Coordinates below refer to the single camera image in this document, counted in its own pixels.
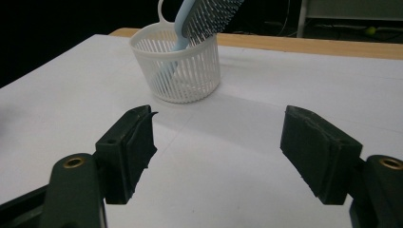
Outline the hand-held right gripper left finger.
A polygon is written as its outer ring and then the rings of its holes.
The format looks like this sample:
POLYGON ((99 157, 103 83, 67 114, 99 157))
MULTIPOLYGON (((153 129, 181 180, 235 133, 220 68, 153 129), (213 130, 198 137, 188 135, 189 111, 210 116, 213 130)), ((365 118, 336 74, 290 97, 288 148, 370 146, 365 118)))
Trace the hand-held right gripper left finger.
POLYGON ((127 204, 157 152, 149 104, 129 109, 96 142, 94 158, 107 204, 127 204))

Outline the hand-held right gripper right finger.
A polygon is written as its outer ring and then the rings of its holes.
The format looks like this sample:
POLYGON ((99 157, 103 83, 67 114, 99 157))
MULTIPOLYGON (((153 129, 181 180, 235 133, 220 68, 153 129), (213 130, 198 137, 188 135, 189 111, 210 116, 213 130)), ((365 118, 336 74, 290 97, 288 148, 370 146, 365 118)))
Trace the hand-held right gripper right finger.
POLYGON ((280 149, 324 204, 344 203, 362 144, 315 112, 289 105, 280 149))

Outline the white plastic slotted basket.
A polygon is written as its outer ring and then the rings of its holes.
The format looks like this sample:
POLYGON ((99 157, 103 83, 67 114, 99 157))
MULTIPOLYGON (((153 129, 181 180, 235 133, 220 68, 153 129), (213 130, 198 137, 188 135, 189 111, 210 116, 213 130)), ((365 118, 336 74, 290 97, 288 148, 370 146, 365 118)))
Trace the white plastic slotted basket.
POLYGON ((211 94, 221 81, 217 37, 175 49, 174 24, 158 14, 157 23, 137 31, 129 40, 152 93, 161 100, 184 104, 211 94))

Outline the light blue hairbrush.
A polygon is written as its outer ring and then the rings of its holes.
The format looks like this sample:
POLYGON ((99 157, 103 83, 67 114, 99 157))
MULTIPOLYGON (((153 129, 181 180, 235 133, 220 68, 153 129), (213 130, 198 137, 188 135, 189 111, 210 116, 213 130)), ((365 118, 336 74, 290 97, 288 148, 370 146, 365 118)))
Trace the light blue hairbrush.
POLYGON ((244 0, 183 0, 174 20, 178 52, 221 33, 239 11, 244 0))

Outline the white sheet table cover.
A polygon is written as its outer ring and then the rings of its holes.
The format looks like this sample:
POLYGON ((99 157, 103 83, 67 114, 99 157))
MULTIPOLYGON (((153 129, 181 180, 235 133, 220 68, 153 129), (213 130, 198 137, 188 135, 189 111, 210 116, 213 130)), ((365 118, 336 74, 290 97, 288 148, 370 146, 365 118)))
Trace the white sheet table cover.
POLYGON ((351 228, 280 150, 284 110, 314 111, 403 160, 403 60, 221 47, 221 83, 193 104, 153 96, 127 40, 95 35, 0 88, 0 204, 90 153, 129 109, 154 111, 155 156, 109 228, 351 228))

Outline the wooden table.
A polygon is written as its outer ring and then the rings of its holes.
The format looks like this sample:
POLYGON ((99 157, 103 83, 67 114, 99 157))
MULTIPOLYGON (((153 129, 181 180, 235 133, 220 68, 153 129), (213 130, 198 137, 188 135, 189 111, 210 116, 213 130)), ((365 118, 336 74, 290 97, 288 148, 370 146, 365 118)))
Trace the wooden table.
POLYGON ((284 52, 403 60, 403 44, 383 44, 219 33, 218 44, 284 52))

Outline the white metal table frame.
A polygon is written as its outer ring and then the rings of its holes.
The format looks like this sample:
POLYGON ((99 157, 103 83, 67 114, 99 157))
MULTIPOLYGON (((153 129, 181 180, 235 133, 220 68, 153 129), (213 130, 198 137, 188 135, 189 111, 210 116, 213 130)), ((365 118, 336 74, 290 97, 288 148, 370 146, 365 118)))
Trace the white metal table frame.
POLYGON ((307 18, 403 21, 403 0, 301 0, 297 38, 307 18))

